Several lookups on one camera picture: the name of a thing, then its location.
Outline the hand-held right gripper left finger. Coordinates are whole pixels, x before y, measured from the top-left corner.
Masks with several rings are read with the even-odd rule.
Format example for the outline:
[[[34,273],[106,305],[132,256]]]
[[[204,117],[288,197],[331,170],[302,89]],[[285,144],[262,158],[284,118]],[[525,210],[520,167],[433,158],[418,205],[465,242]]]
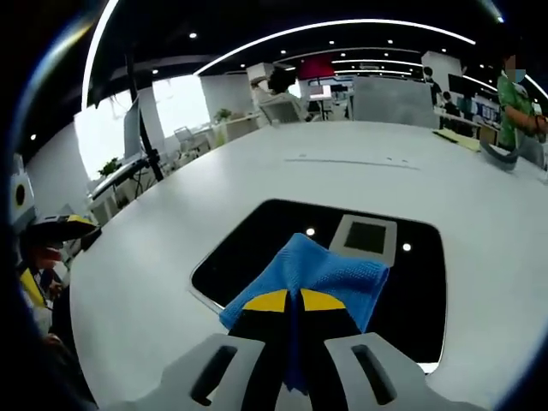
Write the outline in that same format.
[[[227,334],[207,337],[168,365],[157,388],[109,410],[273,410],[289,357],[291,298],[258,295]]]

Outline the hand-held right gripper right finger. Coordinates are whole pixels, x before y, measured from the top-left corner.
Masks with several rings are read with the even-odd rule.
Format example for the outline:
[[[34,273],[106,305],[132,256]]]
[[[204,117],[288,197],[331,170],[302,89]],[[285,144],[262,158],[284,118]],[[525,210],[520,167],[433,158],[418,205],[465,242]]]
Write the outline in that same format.
[[[314,410],[478,410],[426,383],[413,360],[376,333],[360,332],[337,298],[299,295],[301,370]]]

